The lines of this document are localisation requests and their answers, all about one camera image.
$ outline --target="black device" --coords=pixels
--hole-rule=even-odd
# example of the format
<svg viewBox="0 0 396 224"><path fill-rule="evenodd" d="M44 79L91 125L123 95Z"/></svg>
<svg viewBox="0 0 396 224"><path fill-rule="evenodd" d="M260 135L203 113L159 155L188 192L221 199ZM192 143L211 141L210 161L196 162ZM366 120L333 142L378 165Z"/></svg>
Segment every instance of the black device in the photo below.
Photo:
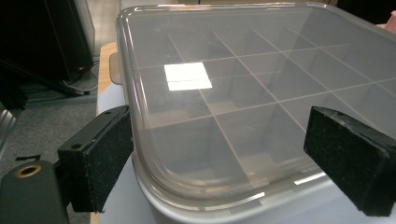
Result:
<svg viewBox="0 0 396 224"><path fill-rule="evenodd" d="M92 66L91 51L74 0L2 1L0 28L3 85L33 80L66 95L81 94L61 82ZM21 98L11 92L2 92L0 97Z"/></svg>

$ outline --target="black foam block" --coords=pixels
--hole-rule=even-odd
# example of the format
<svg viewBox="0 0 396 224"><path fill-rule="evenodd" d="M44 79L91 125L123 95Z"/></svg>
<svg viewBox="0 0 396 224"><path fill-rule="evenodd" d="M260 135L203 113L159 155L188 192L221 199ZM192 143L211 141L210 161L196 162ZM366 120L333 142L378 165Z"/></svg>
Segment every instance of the black foam block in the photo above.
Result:
<svg viewBox="0 0 396 224"><path fill-rule="evenodd" d="M76 212L102 212L106 199L134 149L128 106L102 113L59 149L62 169L71 175Z"/></svg>
<svg viewBox="0 0 396 224"><path fill-rule="evenodd" d="M390 215L396 201L394 139L346 114L313 106L304 150L364 214Z"/></svg>

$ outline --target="clear plastic lid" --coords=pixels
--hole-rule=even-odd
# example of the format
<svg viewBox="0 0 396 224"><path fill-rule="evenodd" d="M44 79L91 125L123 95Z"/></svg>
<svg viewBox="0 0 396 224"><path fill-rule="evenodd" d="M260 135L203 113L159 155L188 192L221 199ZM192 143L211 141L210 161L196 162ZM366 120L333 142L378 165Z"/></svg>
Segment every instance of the clear plastic lid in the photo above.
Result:
<svg viewBox="0 0 396 224"><path fill-rule="evenodd" d="M147 188L217 210L327 177L304 153L312 105L396 137L396 35L322 4L132 7L121 73Z"/></svg>

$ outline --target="plastic container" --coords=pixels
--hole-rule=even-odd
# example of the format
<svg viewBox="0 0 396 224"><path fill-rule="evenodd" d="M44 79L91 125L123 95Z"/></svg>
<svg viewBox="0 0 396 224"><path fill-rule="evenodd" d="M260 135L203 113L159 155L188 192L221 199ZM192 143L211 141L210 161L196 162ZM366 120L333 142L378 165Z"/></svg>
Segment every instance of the plastic container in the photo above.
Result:
<svg viewBox="0 0 396 224"><path fill-rule="evenodd" d="M131 7L117 25L134 169L159 214L395 222L358 212L303 144L312 105L396 137L396 36L311 3Z"/></svg>

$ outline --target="gray surface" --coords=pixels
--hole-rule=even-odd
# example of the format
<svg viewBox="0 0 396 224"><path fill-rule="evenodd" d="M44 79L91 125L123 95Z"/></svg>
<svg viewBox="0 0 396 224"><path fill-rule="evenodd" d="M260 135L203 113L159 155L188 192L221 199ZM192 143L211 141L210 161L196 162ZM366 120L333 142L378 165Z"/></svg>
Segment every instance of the gray surface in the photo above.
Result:
<svg viewBox="0 0 396 224"><path fill-rule="evenodd" d="M96 114L96 102L73 105L45 105L21 112L9 135L7 147L0 160L0 177L23 161L17 157L41 155L41 160L58 160L57 148ZM90 214L74 213L68 208L70 223L90 223Z"/></svg>

